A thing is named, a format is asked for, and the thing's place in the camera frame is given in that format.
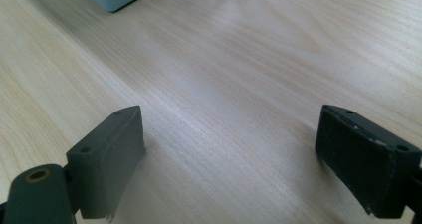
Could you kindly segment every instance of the wooden table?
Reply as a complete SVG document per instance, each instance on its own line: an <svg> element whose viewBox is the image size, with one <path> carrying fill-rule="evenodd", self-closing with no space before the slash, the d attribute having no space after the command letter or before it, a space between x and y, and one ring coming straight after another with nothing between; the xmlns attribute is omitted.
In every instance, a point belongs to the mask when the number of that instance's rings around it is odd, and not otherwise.
<svg viewBox="0 0 422 224"><path fill-rule="evenodd" d="M320 107L422 148L422 0L0 0L0 200L140 105L147 156L115 223L367 216L314 151ZM105 220L79 223L106 223Z"/></svg>

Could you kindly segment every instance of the wood grain surface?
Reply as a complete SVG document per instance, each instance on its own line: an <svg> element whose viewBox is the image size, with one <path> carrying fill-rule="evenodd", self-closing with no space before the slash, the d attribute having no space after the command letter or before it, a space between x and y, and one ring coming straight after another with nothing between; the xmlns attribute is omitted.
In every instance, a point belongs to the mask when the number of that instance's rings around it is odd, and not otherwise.
<svg viewBox="0 0 422 224"><path fill-rule="evenodd" d="M422 148L421 66L422 0L0 0L0 200L140 105L114 223L409 223L367 216L314 145L331 104Z"/></svg>

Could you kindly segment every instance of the screw hole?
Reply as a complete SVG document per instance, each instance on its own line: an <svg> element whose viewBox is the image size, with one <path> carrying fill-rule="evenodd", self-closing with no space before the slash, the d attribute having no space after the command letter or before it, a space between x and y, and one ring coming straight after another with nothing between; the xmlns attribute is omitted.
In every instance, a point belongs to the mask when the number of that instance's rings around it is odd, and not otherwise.
<svg viewBox="0 0 422 224"><path fill-rule="evenodd" d="M50 174L51 174L50 169L47 169L47 168L38 169L28 174L25 177L25 182L28 182L28 183L39 182L47 178Z"/></svg>
<svg viewBox="0 0 422 224"><path fill-rule="evenodd" d="M398 149L398 150L400 150L400 151L408 151L408 150L409 150L409 148L408 148L408 147L406 147L406 146L402 146L402 145L398 145L398 146L397 146L397 149Z"/></svg>
<svg viewBox="0 0 422 224"><path fill-rule="evenodd" d="M81 152L89 152L89 151L91 151L89 147L84 147L83 149L81 149Z"/></svg>

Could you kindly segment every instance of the table surface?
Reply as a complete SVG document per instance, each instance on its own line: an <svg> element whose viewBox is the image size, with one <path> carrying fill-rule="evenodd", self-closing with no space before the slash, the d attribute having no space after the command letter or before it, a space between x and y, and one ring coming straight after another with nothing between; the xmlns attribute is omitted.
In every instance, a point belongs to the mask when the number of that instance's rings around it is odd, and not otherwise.
<svg viewBox="0 0 422 224"><path fill-rule="evenodd" d="M421 0L0 0L0 21L2 201L140 105L147 156L115 223L413 216L367 216L314 145L331 104L422 148Z"/></svg>

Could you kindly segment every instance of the light wood tabletop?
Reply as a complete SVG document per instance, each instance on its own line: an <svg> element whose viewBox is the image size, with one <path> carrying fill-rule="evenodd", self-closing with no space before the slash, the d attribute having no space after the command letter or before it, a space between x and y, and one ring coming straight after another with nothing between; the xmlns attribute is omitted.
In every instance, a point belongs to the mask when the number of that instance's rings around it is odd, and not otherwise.
<svg viewBox="0 0 422 224"><path fill-rule="evenodd" d="M140 105L114 223L410 223L366 215L318 162L323 104L422 148L422 0L0 0L0 202Z"/></svg>

